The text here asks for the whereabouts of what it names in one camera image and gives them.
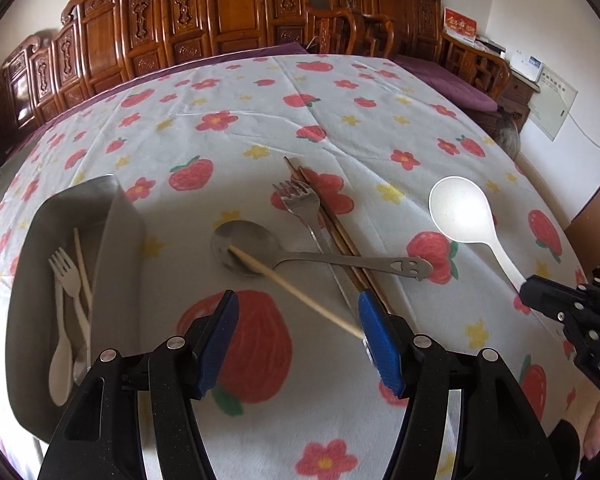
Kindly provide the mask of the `long carved wooden sofa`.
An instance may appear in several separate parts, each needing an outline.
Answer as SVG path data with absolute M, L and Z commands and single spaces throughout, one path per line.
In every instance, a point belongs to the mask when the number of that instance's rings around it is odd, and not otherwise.
M 26 134 L 99 93 L 157 70 L 279 44 L 355 50 L 353 0 L 70 0 L 61 29 L 31 35 L 0 70 L 0 137 Z

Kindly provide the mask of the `small white plastic spoon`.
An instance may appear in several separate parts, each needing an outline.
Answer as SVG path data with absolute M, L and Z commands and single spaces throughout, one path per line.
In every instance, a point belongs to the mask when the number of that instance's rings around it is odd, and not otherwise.
M 72 347 L 65 326 L 64 290 L 55 278 L 55 307 L 58 341 L 50 361 L 48 388 L 55 405 L 64 405 L 72 390 Z

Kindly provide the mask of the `white wall poster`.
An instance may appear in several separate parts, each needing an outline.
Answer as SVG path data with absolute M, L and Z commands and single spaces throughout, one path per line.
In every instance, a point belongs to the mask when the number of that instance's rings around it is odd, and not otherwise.
M 530 119 L 551 141 L 568 117 L 578 90 L 548 68 L 538 81 L 540 91 L 529 102 Z

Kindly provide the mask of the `strawberry flower tablecloth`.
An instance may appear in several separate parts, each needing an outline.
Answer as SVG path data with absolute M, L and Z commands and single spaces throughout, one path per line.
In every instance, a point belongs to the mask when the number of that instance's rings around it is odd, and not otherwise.
M 33 479 L 46 450 L 30 429 L 45 416 L 57 341 L 54 279 L 43 228 L 70 246 L 82 220 L 120 198 L 142 220 L 126 250 L 124 220 L 95 250 L 101 349 L 157 347 L 211 312 L 224 290 L 240 322 L 216 386 L 195 405 L 222 479 L 379 479 L 406 404 L 381 383 L 361 341 L 260 276 L 215 259 L 213 232 L 235 220 L 270 229 L 290 250 L 312 236 L 274 188 L 300 166 L 366 256 L 411 256 L 423 281 L 381 275 L 393 310 L 417 333 L 473 356 L 495 349 L 545 430 L 584 427 L 600 397 L 574 367 L 560 328 L 518 300 L 491 253 L 434 226 L 428 195 L 447 176 L 486 192 L 517 268 L 568 286 L 584 273 L 550 207 L 515 163 L 460 110 L 381 58 L 288 55 L 167 72 L 104 96 L 44 129 L 0 201 L 0 450 Z

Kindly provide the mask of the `grey plastic bag on floor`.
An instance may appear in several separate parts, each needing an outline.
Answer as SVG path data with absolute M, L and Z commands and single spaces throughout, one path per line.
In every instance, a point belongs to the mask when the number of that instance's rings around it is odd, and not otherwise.
M 520 135 L 511 119 L 500 119 L 496 123 L 492 139 L 511 160 L 517 158 L 520 152 Z

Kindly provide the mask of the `light bamboo chopstick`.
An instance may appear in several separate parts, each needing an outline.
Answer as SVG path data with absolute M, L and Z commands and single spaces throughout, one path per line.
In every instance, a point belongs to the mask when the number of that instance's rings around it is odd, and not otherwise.
M 73 241 L 74 248 L 76 248 L 76 258 L 78 259 L 78 269 L 81 278 L 82 287 L 84 290 L 84 296 L 86 299 L 88 312 L 92 312 L 93 307 L 93 293 L 90 284 L 90 280 L 88 279 L 88 275 L 86 272 L 85 260 L 82 250 L 80 231 L 78 228 L 73 228 Z
M 355 336 L 355 338 L 358 338 L 358 340 L 364 339 L 364 333 L 358 326 L 353 325 L 341 316 L 336 315 L 335 313 L 332 313 L 332 311 L 329 311 L 328 309 L 323 307 L 321 304 L 313 300 L 300 289 L 294 287 L 293 284 L 289 283 L 280 275 L 278 275 L 273 269 L 268 268 L 264 263 L 260 262 L 256 258 L 253 258 L 253 256 L 248 255 L 246 252 L 233 245 L 228 246 L 228 251 L 233 256 L 237 257 L 242 263 L 245 263 L 245 265 L 248 266 L 248 268 L 265 276 L 282 289 L 285 289 L 286 292 L 289 292 L 291 294 L 291 296 L 297 298 L 299 301 L 302 302 L 302 304 L 309 307 L 311 310 L 318 313 L 323 318 L 326 318 L 326 320 L 329 320 L 329 322 L 332 322 L 335 325 L 339 326 L 347 333 L 351 334 L 352 336 Z

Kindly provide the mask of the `white plastic fork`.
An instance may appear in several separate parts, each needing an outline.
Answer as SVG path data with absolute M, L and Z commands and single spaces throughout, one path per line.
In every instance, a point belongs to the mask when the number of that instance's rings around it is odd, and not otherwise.
M 90 356 L 91 324 L 81 304 L 82 282 L 78 267 L 62 247 L 53 252 L 48 262 L 65 293 L 73 300 L 76 319 L 85 341 L 86 355 Z

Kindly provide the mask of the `metal fork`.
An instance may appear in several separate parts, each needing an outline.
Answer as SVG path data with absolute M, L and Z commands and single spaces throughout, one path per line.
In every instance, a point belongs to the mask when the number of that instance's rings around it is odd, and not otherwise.
M 335 255 L 322 233 L 320 218 L 318 218 L 321 202 L 317 192 L 311 191 L 306 183 L 294 179 L 274 183 L 273 188 L 284 207 L 301 220 L 309 230 L 318 250 L 328 256 Z M 344 266 L 329 266 L 328 268 L 343 296 L 344 302 L 354 319 L 357 320 L 358 296 L 364 289 L 363 285 L 349 268 Z

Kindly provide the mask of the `dark wooden chopstick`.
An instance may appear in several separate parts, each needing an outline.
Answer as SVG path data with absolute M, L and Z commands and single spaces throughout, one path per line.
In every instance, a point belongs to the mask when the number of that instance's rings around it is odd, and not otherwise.
M 332 245 L 339 255 L 359 257 L 361 254 L 343 224 L 326 200 L 326 194 L 318 189 L 317 182 L 309 178 L 309 170 L 295 167 L 288 157 L 284 162 L 290 171 L 290 180 L 285 181 L 285 192 L 279 192 L 285 208 L 309 229 L 317 247 L 323 252 L 332 252 Z M 372 272 L 359 268 L 344 268 L 346 284 L 351 284 L 358 292 L 372 290 L 380 303 L 390 312 L 394 310 L 373 276 Z
M 341 224 L 337 215 L 332 211 L 332 208 L 328 206 L 326 197 L 318 190 L 317 184 L 311 181 L 308 172 L 302 167 L 295 167 L 291 160 L 286 156 L 284 156 L 284 161 L 289 168 L 291 177 L 306 183 L 317 194 L 321 201 L 320 214 L 318 215 L 318 218 L 320 218 L 324 223 L 324 227 L 326 228 L 330 238 L 335 243 L 335 246 L 338 248 L 338 250 L 345 256 L 359 257 L 360 253 L 358 252 L 358 248 L 355 246 L 354 241 Z M 349 274 L 352 276 L 352 282 L 355 284 L 358 290 L 370 288 L 373 292 L 376 292 L 381 303 L 389 311 L 392 311 L 392 307 L 388 303 L 386 294 L 381 289 L 380 285 L 377 283 L 375 277 L 370 273 L 370 271 L 364 269 L 351 269 Z

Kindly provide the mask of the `large white plastic spoon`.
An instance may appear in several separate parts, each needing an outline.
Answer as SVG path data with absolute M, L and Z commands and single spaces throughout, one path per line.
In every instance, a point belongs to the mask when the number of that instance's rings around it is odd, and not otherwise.
M 475 182 L 459 176 L 439 180 L 430 190 L 428 207 L 434 225 L 450 240 L 488 246 L 510 284 L 520 292 L 526 279 L 498 239 L 489 201 Z

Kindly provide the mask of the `white box on side table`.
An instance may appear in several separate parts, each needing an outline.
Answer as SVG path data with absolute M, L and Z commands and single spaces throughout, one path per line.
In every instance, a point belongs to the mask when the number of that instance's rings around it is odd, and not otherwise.
M 515 50 L 509 59 L 510 68 L 524 78 L 538 82 L 542 75 L 544 64 L 531 54 Z

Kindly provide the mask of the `metal rectangular tray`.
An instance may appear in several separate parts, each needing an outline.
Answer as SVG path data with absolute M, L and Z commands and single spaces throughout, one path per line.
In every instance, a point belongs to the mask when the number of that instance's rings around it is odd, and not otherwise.
M 144 222 L 118 179 L 101 176 L 67 188 L 35 213 L 10 298 L 6 382 L 21 426 L 47 442 L 76 391 L 73 362 L 53 361 L 65 333 L 72 356 L 140 350 L 140 248 Z M 56 281 L 50 257 L 65 249 L 83 262 L 91 302 L 77 306 Z

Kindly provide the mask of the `metal smiley spoon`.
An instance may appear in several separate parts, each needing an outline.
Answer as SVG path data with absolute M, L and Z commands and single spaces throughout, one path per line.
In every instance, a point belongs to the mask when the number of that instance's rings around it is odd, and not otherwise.
M 228 270 L 242 275 L 257 275 L 257 271 L 228 250 L 230 246 L 239 248 L 270 269 L 288 261 L 328 263 L 343 268 L 393 274 L 401 278 L 416 278 L 419 281 L 430 278 L 434 272 L 432 264 L 420 257 L 359 257 L 322 252 L 288 252 L 270 230 L 247 220 L 233 220 L 218 226 L 211 235 L 211 250 Z

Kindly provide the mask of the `wooden side table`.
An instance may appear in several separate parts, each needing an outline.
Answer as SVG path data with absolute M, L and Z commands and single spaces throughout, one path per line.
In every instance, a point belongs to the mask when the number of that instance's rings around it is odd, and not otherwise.
M 528 81 L 514 70 L 512 71 L 505 88 L 498 97 L 498 106 L 513 117 L 519 131 L 524 128 L 529 117 L 532 96 L 539 92 L 540 87 L 537 84 Z

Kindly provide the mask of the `red greeting card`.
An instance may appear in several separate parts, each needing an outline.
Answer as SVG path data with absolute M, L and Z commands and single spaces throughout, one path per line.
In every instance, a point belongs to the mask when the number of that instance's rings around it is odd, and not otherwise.
M 478 35 L 476 20 L 448 6 L 443 9 L 443 29 L 448 35 L 466 42 L 474 42 Z

